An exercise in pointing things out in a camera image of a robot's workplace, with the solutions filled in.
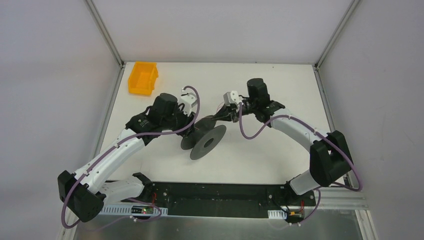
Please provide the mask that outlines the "black cable spool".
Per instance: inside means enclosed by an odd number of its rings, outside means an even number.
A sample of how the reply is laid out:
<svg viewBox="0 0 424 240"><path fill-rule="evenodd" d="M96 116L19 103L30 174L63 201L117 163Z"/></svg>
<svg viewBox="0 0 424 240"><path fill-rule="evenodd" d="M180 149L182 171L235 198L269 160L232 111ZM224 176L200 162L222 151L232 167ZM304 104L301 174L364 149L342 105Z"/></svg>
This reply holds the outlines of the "black cable spool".
<svg viewBox="0 0 424 240"><path fill-rule="evenodd" d="M207 115L194 124L194 130L189 136L182 138L180 147L182 150L191 150L191 160L204 157L222 140L227 128L216 124L213 115Z"/></svg>

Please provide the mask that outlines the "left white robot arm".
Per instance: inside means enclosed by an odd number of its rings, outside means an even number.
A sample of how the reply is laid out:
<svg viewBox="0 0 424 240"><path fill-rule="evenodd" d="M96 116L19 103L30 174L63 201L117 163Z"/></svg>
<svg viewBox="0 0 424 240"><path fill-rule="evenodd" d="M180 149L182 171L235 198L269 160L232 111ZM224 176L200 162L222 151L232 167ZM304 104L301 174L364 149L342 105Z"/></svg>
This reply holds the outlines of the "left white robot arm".
<svg viewBox="0 0 424 240"><path fill-rule="evenodd" d="M197 93L184 90L179 98L169 93L157 96L152 105L131 117L106 150L73 173L65 170L59 174L62 213L69 209L77 216L77 223L86 223L95 218L105 204L130 198L143 203L149 201L153 189L142 173L114 182L108 182L108 178L153 139L173 134L185 137L193 129L199 110Z"/></svg>

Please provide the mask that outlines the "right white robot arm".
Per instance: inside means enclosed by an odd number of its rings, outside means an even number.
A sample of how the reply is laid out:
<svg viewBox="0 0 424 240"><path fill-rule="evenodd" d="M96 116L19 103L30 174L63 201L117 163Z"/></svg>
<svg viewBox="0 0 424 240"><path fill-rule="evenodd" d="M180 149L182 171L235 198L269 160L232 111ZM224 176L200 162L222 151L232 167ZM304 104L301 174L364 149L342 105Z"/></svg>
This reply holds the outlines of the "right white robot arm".
<svg viewBox="0 0 424 240"><path fill-rule="evenodd" d="M245 139L256 138L266 127L280 131L309 153L309 169L284 185L284 200L296 205L304 194L328 187L353 170L353 161L345 136L338 130L326 134L292 114L283 104L272 100L262 78L247 81L248 96L237 91L224 94L224 104L213 120L238 123ZM253 114L262 127L252 136L243 129L243 116Z"/></svg>

